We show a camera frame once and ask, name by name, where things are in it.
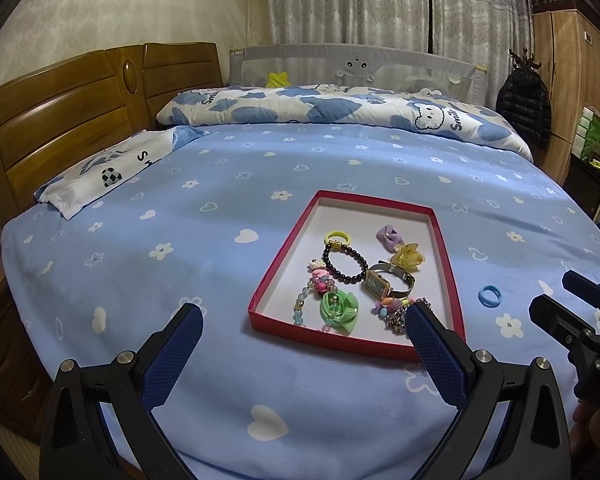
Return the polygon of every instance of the white pillowcase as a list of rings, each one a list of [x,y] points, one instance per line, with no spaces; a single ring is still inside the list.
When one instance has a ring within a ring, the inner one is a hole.
[[[191,126],[161,132],[143,130],[63,171],[34,196],[39,202],[56,206],[68,220],[144,168],[202,135],[201,130]]]

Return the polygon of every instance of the yellow hair tie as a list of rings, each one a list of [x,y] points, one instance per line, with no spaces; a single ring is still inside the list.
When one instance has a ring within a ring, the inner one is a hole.
[[[347,245],[351,245],[351,237],[343,231],[331,231],[324,237],[324,244],[328,244],[329,240],[332,236],[337,236],[338,238],[343,238],[344,243]]]

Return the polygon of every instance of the curtain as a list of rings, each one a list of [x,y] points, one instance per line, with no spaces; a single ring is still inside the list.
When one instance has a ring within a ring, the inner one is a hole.
[[[357,43],[427,51],[429,0],[269,0],[274,43]]]
[[[487,69],[486,105],[512,70],[509,49],[534,50],[531,0],[432,0],[433,53]]]

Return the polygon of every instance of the green fabric flower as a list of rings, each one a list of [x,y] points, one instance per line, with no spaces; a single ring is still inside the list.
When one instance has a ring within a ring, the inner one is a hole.
[[[336,301],[331,303],[334,295]],[[358,319],[358,300],[352,292],[327,292],[320,301],[320,315],[325,322],[332,319],[332,326],[342,327],[350,334]]]

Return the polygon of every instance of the yellow toy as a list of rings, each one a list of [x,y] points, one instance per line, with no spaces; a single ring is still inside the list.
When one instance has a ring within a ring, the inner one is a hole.
[[[285,86],[291,86],[286,72],[269,73],[269,79],[267,80],[265,88],[283,88]]]
[[[402,270],[413,272],[424,262],[424,255],[416,250],[418,244],[400,244],[395,248],[397,253],[391,257],[391,263]]]

